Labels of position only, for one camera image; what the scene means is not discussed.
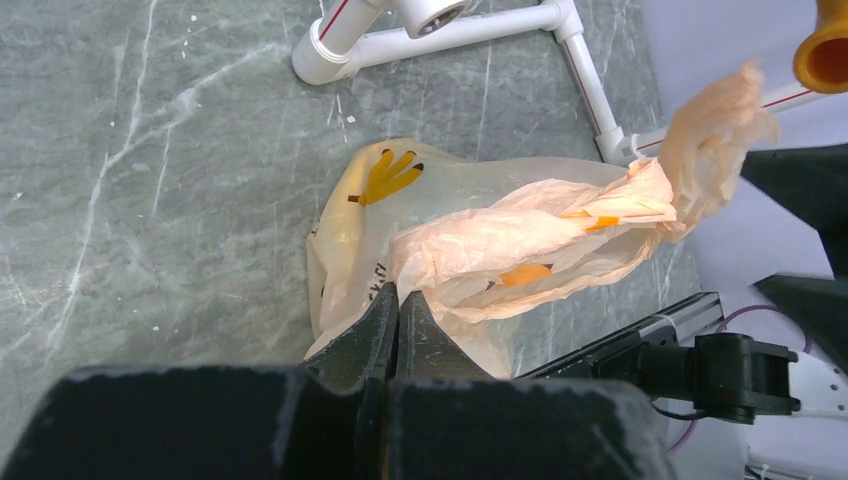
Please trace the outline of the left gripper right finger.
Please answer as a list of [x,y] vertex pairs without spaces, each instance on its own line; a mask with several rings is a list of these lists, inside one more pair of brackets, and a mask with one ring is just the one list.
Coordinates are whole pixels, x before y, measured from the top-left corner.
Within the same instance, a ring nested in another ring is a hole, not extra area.
[[426,300],[400,310],[388,388],[387,479],[675,479],[645,394],[620,381],[430,377],[454,342]]

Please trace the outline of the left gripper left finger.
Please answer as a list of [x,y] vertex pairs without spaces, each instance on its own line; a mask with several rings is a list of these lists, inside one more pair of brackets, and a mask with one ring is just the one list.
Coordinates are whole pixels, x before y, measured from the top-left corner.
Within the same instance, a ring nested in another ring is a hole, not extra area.
[[327,366],[102,366],[43,397],[5,479],[378,479],[399,301],[386,284]]

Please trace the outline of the translucent orange plastic bag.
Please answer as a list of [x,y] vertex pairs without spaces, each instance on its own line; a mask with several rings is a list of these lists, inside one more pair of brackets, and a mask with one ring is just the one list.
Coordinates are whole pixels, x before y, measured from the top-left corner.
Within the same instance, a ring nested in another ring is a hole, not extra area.
[[[626,166],[564,157],[471,162],[410,138],[357,152],[306,239],[315,356],[365,313],[387,283],[420,292],[443,328],[487,373],[509,376],[486,330],[615,284],[664,243],[679,242],[732,199],[751,147],[778,137],[753,64],[679,107],[655,156]],[[366,207],[384,149],[424,164],[410,186]]]

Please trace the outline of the yellow fake banana bunch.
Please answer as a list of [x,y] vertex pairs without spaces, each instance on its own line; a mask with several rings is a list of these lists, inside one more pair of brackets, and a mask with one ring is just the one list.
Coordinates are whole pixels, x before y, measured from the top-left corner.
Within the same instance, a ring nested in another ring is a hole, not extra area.
[[392,149],[384,149],[367,175],[363,192],[349,195],[347,201],[366,207],[412,185],[424,170],[424,164],[416,158],[417,153],[411,150],[396,157]]

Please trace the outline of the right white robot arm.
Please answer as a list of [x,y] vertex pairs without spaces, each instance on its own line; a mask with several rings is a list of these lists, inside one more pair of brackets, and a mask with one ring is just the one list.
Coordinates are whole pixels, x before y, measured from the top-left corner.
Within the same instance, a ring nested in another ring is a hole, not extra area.
[[690,400],[691,419],[751,425],[762,415],[847,418],[847,147],[754,152],[742,176],[812,227],[833,278],[772,274],[754,284],[828,356],[747,335],[698,336],[688,347],[644,346],[646,393]]

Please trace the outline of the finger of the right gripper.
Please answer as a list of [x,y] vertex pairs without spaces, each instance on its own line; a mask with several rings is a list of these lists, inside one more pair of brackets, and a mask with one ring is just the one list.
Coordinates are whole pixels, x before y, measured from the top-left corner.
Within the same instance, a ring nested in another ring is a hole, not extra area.
[[833,273],[847,273],[846,144],[754,151],[742,177],[815,229]]
[[847,279],[775,274],[754,288],[847,373]]

